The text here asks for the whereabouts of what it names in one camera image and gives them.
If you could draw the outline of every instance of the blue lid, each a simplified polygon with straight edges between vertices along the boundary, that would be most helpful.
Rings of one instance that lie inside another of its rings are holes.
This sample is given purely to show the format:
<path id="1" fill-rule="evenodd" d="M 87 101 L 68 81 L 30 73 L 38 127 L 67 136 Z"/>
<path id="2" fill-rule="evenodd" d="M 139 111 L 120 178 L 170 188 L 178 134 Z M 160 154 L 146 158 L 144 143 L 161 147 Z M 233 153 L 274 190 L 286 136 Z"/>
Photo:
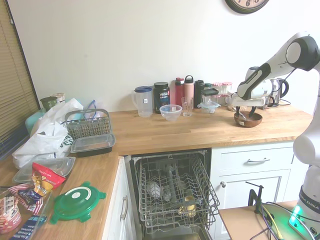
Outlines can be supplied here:
<path id="1" fill-rule="evenodd" d="M 149 86 L 138 86 L 134 90 L 136 93 L 146 93 L 152 91 L 152 88 Z"/>

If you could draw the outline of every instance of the window blind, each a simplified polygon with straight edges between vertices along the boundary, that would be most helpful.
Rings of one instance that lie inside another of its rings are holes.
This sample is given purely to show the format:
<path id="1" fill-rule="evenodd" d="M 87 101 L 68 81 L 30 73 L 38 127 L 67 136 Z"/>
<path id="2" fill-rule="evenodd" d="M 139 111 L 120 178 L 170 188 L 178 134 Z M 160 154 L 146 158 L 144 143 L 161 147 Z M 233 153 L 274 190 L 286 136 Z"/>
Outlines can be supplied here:
<path id="1" fill-rule="evenodd" d="M 25 120 L 38 110 L 17 31 L 0 0 L 0 160 L 28 136 Z"/>

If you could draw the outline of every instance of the open dishwasher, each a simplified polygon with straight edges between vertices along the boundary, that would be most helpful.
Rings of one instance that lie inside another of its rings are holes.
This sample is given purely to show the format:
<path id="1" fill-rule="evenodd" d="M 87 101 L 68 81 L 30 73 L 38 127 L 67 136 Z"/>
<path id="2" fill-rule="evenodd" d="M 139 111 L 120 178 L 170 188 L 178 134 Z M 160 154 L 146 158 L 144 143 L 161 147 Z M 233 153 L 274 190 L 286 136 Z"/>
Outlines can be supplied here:
<path id="1" fill-rule="evenodd" d="M 210 183 L 211 150 L 132 155 L 143 240 L 209 240 L 219 200 Z"/>

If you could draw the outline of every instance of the drinking glass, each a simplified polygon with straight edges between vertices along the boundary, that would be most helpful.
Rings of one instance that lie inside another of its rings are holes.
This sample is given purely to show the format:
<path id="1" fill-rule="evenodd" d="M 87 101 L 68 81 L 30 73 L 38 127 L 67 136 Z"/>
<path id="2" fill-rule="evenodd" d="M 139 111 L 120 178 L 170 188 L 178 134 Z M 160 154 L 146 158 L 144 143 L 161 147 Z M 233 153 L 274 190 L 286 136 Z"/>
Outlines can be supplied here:
<path id="1" fill-rule="evenodd" d="M 192 108 L 194 106 L 194 98 L 190 96 L 184 96 L 181 98 L 182 102 L 182 116 L 190 117 L 192 115 Z"/>

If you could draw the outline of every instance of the red water bottle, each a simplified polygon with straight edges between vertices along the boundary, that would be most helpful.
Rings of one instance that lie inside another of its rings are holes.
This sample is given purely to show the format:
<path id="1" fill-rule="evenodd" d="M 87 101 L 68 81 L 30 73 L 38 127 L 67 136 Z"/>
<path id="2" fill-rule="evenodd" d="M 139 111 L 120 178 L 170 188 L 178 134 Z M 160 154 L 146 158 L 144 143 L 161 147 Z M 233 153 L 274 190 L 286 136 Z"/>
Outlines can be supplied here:
<path id="1" fill-rule="evenodd" d="M 185 81 L 183 78 L 175 79 L 175 104 L 182 107 L 181 99 L 185 96 Z"/>

